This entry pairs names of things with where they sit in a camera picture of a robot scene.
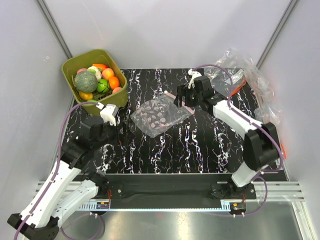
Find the olive green plastic bin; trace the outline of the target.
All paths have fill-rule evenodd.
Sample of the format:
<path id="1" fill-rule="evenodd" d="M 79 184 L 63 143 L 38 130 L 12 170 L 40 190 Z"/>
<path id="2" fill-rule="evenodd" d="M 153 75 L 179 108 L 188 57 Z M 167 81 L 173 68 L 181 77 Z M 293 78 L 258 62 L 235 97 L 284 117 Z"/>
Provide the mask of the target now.
<path id="1" fill-rule="evenodd" d="M 120 82 L 120 87 L 122 88 L 121 91 L 115 94 L 112 94 L 113 89 L 111 89 L 110 86 L 110 90 L 107 93 L 98 93 L 96 89 L 94 92 L 92 92 L 93 100 L 96 100 L 104 105 L 114 104 L 117 105 L 119 108 L 125 107 L 128 102 L 128 81 L 122 73 L 122 71 L 120 70 L 120 68 L 117 66 L 116 62 L 103 49 L 90 50 L 81 55 L 72 57 L 62 65 L 62 73 L 75 98 L 75 101 L 77 103 L 85 102 L 85 100 L 81 99 L 79 96 L 80 90 L 78 90 L 75 87 L 75 77 L 78 73 L 82 71 L 87 71 L 87 69 L 93 66 L 93 64 L 104 64 L 107 65 L 108 68 L 111 68 L 114 71 L 115 76 L 118 78 Z M 99 110 L 96 106 L 93 105 L 93 103 L 94 102 L 89 102 L 89 104 L 85 104 L 83 107 L 88 114 L 98 115 Z"/>

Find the clear zip top bag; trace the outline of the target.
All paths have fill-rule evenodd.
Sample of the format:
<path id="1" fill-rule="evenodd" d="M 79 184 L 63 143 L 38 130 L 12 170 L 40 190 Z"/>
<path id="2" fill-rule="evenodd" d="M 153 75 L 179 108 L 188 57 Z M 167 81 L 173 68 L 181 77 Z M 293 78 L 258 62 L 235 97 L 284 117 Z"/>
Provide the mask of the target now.
<path id="1" fill-rule="evenodd" d="M 166 132 L 191 115 L 194 110 L 182 103 L 181 107 L 174 104 L 175 96 L 167 91 L 162 95 L 144 102 L 130 118 L 144 134 L 151 138 Z"/>

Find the white cauliflower toy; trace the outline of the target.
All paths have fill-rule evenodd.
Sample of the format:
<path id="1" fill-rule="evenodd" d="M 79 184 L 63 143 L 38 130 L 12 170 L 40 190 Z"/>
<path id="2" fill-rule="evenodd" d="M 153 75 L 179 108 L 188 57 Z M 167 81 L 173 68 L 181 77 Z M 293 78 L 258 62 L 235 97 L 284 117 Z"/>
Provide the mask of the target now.
<path id="1" fill-rule="evenodd" d="M 97 80 L 100 80 L 102 78 L 102 73 L 100 71 L 100 69 L 96 66 L 91 66 L 87 69 L 87 71 L 93 73 L 95 75 L 95 77 L 97 78 Z"/>

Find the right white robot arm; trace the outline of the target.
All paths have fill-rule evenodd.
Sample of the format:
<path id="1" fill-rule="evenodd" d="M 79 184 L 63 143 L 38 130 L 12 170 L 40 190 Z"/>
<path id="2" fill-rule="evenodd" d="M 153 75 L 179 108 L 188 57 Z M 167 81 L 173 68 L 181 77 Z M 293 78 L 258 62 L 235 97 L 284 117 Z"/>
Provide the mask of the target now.
<path id="1" fill-rule="evenodd" d="M 244 114 L 230 99 L 216 93 L 207 76 L 193 77 L 188 85 L 179 85 L 174 100 L 177 107 L 200 106 L 235 130 L 243 139 L 243 162 L 232 174 L 227 185 L 228 195 L 239 198 L 260 172 L 276 160 L 284 161 L 276 126 Z"/>

